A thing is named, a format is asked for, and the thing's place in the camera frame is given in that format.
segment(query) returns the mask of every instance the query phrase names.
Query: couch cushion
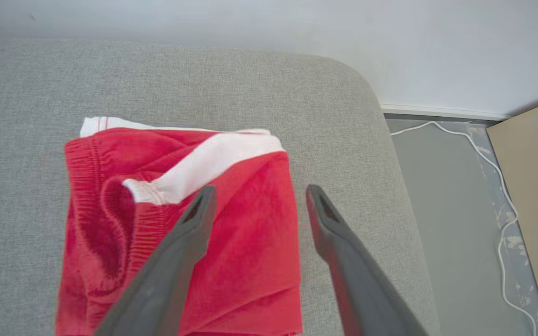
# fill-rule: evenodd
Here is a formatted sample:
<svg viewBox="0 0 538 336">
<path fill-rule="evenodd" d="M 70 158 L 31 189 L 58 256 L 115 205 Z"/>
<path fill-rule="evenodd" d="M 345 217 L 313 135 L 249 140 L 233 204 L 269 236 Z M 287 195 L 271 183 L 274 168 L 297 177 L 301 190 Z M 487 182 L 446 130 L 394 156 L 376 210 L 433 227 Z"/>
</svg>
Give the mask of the couch cushion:
<svg viewBox="0 0 538 336">
<path fill-rule="evenodd" d="M 433 335 L 425 257 L 382 112 L 331 59 L 123 42 L 0 39 L 0 335 L 51 335 L 69 190 L 63 147 L 83 117 L 267 128 L 290 154 L 305 334 L 342 334 L 304 190 L 323 187 Z"/>
</svg>

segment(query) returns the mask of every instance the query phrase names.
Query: white cable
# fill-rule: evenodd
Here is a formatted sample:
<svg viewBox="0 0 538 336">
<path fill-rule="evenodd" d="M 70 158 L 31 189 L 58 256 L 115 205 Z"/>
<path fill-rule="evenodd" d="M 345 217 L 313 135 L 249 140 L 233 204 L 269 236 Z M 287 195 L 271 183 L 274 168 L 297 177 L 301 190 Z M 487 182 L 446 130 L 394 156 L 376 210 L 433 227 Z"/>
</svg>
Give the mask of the white cable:
<svg viewBox="0 0 538 336">
<path fill-rule="evenodd" d="M 527 311 L 520 308 L 519 306 L 516 306 L 512 302 L 508 301 L 508 298 L 506 297 L 506 268 L 503 265 L 503 259 L 502 259 L 503 234 L 504 234 L 504 232 L 506 232 L 506 228 L 508 228 L 508 226 L 516 223 L 516 221 L 518 220 L 518 211 L 516 210 L 516 207 L 514 206 L 514 203 L 512 203 L 512 200 L 510 200 L 510 196 L 508 196 L 508 190 L 506 189 L 506 183 L 503 180 L 502 171 L 499 169 L 499 167 L 495 163 L 493 163 L 491 160 L 487 159 L 487 157 L 485 157 L 483 155 L 483 153 L 481 153 L 479 151 L 479 149 L 474 144 L 474 141 L 472 141 L 472 138 L 468 134 L 462 133 L 462 132 L 453 132 L 451 130 L 448 130 L 448 129 L 444 128 L 442 125 L 436 123 L 435 121 L 429 121 L 427 123 L 424 123 L 422 125 L 418 125 L 416 127 L 404 128 L 401 131 L 393 132 L 391 134 L 391 136 L 402 134 L 402 133 L 407 132 L 407 131 L 418 130 L 419 128 L 425 127 L 425 126 L 427 126 L 429 124 L 433 124 L 433 125 L 439 127 L 440 130 L 442 130 L 442 131 L 444 131 L 446 133 L 465 136 L 465 138 L 468 139 L 468 141 L 470 141 L 470 144 L 472 145 L 474 150 L 478 153 L 478 155 L 480 155 L 485 161 L 487 161 L 487 163 L 491 164 L 491 166 L 493 166 L 493 168 L 495 168 L 495 170 L 497 171 L 497 174 L 499 175 L 499 181 L 502 184 L 503 194 L 504 194 L 504 196 L 506 196 L 506 200 L 508 200 L 508 204 L 510 204 L 510 207 L 512 208 L 512 211 L 514 211 L 514 215 L 515 215 L 514 220 L 512 220 L 511 222 L 507 223 L 506 225 L 504 225 L 502 227 L 502 236 L 501 236 L 501 238 L 499 240 L 499 244 L 497 244 L 497 259 L 498 259 L 498 261 L 500 263 L 500 266 L 502 268 L 502 297 L 503 297 L 503 300 L 508 305 L 510 305 L 512 308 L 515 308 L 515 309 L 521 311 L 523 314 L 525 314 L 526 316 L 529 317 L 529 319 L 532 322 L 532 336 L 537 336 L 537 324 L 535 323 L 534 319 L 532 318 L 532 315 L 527 313 Z"/>
</svg>

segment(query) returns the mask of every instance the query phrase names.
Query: folded red clothing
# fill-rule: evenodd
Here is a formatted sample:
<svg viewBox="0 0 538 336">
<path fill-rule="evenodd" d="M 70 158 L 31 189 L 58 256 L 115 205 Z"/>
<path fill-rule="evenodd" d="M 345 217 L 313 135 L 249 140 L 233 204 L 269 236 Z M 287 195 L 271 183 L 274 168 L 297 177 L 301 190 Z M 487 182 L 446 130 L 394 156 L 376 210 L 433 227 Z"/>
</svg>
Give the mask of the folded red clothing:
<svg viewBox="0 0 538 336">
<path fill-rule="evenodd" d="M 180 335 L 301 332 L 297 209 L 288 156 L 275 136 L 91 133 L 65 148 L 71 202 L 58 336 L 94 333 L 205 185 L 215 186 L 217 207 L 207 254 L 192 273 Z"/>
</svg>

